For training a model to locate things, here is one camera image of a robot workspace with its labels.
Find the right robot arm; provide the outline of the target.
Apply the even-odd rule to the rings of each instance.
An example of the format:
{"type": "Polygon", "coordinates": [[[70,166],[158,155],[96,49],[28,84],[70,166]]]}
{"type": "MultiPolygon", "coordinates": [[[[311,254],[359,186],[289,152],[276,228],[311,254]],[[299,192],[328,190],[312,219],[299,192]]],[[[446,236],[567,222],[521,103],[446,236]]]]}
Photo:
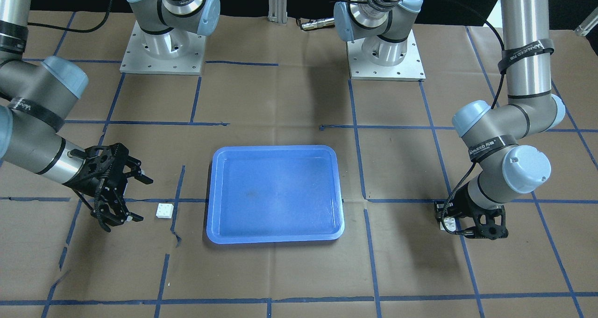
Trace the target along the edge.
{"type": "MultiPolygon", "coordinates": [[[[192,50],[192,34],[209,36],[220,0],[127,0],[144,37],[147,56],[174,59],[192,50]]],[[[31,0],[1,0],[1,158],[73,190],[110,232],[143,216],[125,201],[128,179],[152,184],[141,161],[121,143],[81,148],[58,132],[88,85],[76,64],[49,56],[23,61],[31,0]]]]}

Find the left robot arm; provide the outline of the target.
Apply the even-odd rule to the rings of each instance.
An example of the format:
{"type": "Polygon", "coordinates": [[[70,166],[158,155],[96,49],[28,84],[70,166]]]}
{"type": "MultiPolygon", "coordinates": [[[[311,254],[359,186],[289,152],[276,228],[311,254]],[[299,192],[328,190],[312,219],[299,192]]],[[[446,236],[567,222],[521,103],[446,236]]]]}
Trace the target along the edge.
{"type": "MultiPolygon", "coordinates": [[[[566,108],[551,90],[548,0],[501,0],[498,35],[501,82],[508,103],[477,100],[458,110],[452,123],[481,172],[461,180],[446,201],[435,202],[435,218],[447,233],[467,239],[508,237],[504,205],[528,194],[551,175],[546,155],[519,139],[562,122],[566,108]]],[[[371,61],[383,65],[380,45],[404,45],[423,0],[339,0],[334,19],[342,41],[372,41],[371,61]]]]}

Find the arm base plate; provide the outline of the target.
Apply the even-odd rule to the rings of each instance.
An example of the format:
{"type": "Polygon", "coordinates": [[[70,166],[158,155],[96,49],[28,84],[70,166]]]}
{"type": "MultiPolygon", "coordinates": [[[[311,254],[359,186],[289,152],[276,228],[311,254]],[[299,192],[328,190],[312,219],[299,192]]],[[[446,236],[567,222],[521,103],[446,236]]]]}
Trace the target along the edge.
{"type": "Polygon", "coordinates": [[[137,22],[133,27],[120,72],[145,75],[201,75],[207,37],[173,29],[150,35],[137,22]]]}
{"type": "Polygon", "coordinates": [[[423,81],[427,78],[413,31],[399,43],[372,36],[347,42],[346,46],[352,79],[423,81]]]}

